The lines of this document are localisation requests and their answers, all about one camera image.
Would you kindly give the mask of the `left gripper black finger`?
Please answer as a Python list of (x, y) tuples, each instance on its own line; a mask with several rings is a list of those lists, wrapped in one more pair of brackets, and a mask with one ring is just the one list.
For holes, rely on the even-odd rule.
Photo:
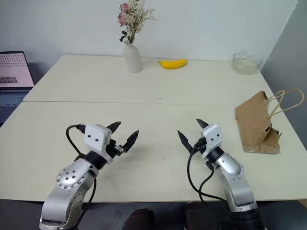
[(111, 130), (111, 132), (115, 132), (117, 130), (117, 128), (120, 126), (121, 124), (121, 121), (117, 121), (117, 122), (114, 122), (110, 125), (107, 126), (108, 129)]
[(129, 149), (134, 145), (139, 135), (139, 130), (133, 132), (127, 139), (126, 143), (121, 146), (124, 149), (124, 152), (128, 152)]

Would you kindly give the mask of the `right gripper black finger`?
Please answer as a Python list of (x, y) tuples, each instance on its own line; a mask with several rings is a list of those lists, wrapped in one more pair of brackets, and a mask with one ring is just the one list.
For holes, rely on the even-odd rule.
[(198, 124), (201, 126), (202, 129), (206, 129), (209, 126), (208, 123), (206, 123), (205, 121), (203, 121), (199, 118), (197, 118), (196, 121), (198, 122)]
[(191, 153), (193, 147), (189, 144), (189, 141), (186, 138), (186, 136), (183, 133), (181, 133), (179, 130), (177, 131), (177, 133), (183, 146), (188, 150), (189, 153)]

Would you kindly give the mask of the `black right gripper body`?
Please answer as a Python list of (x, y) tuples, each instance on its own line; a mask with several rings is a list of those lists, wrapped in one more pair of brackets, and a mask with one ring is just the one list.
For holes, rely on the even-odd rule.
[(191, 150), (192, 154), (195, 154), (197, 152), (199, 152), (200, 154), (203, 154), (206, 151), (206, 138), (202, 137), (200, 138), (195, 144), (194, 147)]

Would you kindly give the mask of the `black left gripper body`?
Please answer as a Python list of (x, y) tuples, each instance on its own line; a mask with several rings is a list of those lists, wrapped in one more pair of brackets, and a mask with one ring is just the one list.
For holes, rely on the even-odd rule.
[(114, 158), (124, 153), (125, 149), (122, 146), (118, 146), (115, 140), (111, 140), (106, 146), (106, 152), (111, 158)]

